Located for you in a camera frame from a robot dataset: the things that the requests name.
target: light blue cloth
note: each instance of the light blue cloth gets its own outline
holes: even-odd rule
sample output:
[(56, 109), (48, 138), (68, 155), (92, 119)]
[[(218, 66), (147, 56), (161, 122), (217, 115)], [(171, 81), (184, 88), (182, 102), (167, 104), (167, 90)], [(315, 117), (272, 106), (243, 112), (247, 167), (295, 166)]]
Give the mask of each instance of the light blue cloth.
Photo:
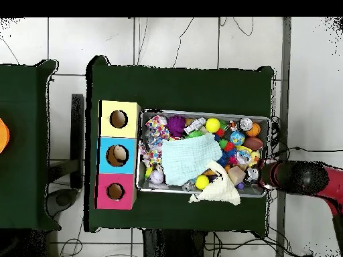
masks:
[(210, 161), (217, 161), (221, 156), (222, 150), (212, 133), (184, 140), (163, 140), (161, 163), (165, 182), (182, 186), (201, 175)]

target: stacked boxes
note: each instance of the stacked boxes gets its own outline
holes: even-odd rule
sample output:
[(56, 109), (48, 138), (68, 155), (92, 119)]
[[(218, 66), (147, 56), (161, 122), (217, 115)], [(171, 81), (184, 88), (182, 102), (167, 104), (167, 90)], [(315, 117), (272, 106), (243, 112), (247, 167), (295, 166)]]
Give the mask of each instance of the stacked boxes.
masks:
[(132, 209), (136, 200), (138, 118), (135, 102), (99, 101), (96, 209)]

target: gray bin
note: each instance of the gray bin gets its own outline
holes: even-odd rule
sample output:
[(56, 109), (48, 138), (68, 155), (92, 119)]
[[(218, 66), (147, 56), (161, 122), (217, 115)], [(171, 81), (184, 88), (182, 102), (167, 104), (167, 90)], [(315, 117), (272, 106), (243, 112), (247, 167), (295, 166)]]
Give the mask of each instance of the gray bin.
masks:
[[(175, 114), (182, 115), (185, 118), (217, 118), (219, 120), (224, 120), (229, 122), (233, 120), (237, 122), (242, 117), (249, 117), (253, 122), (257, 122), (261, 127), (261, 132), (257, 137), (259, 137), (263, 141), (263, 145), (265, 146), (263, 149), (263, 153), (261, 152), (261, 156), (269, 156), (271, 153), (271, 120), (267, 117), (262, 116), (245, 116), (245, 115), (233, 115), (233, 114), (215, 114), (215, 113), (203, 113), (203, 112), (183, 112), (183, 111), (173, 111), (173, 110), (142, 110), (139, 115), (139, 124), (141, 126), (141, 133), (140, 139), (143, 139), (145, 145), (147, 145), (147, 141), (145, 138), (145, 132), (147, 131), (147, 127), (145, 123), (153, 118), (155, 115), (163, 115), (166, 118), (169, 118)], [(224, 139), (230, 140), (230, 130), (227, 130), (224, 136)], [(138, 150), (137, 154), (137, 178), (136, 178), (136, 186), (141, 191), (152, 191), (152, 192), (164, 192), (164, 193), (181, 193), (181, 194), (199, 194), (201, 190), (195, 189), (193, 191), (185, 191), (180, 186), (169, 185), (167, 189), (158, 189), (149, 187), (149, 181), (145, 179), (145, 170), (146, 167), (144, 163), (141, 161), (142, 156), (140, 150)], [(242, 190), (238, 190), (239, 195), (241, 197), (263, 197), (266, 192), (265, 190), (257, 187), (256, 185), (245, 185), (245, 188)]]

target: dark green table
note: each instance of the dark green table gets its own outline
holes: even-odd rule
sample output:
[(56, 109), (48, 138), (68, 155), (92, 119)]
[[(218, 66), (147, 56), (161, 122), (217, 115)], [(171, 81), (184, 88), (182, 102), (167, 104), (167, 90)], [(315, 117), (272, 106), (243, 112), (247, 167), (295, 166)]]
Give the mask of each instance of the dark green table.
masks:
[(94, 209), (98, 101), (137, 102), (142, 108), (270, 116), (270, 67), (250, 70), (187, 70), (110, 66), (103, 56), (90, 61), (86, 97), (85, 230), (165, 228), (251, 230), (265, 234), (266, 197), (241, 204), (201, 201), (189, 195), (137, 192), (131, 211)]
[(48, 188), (46, 86), (57, 62), (0, 65), (0, 117), (10, 140), (0, 154), (0, 228), (59, 230), (45, 211)]

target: yellow ball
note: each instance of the yellow ball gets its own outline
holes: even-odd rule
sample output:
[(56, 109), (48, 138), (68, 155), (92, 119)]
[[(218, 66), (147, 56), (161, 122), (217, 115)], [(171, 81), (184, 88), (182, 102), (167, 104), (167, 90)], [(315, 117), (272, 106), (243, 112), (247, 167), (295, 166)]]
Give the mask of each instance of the yellow ball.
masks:
[(211, 133), (215, 133), (220, 128), (220, 122), (217, 118), (209, 118), (206, 121), (206, 130)]
[(200, 190), (203, 190), (209, 183), (210, 181), (208, 180), (208, 177), (205, 175), (199, 175), (196, 178), (196, 188)]

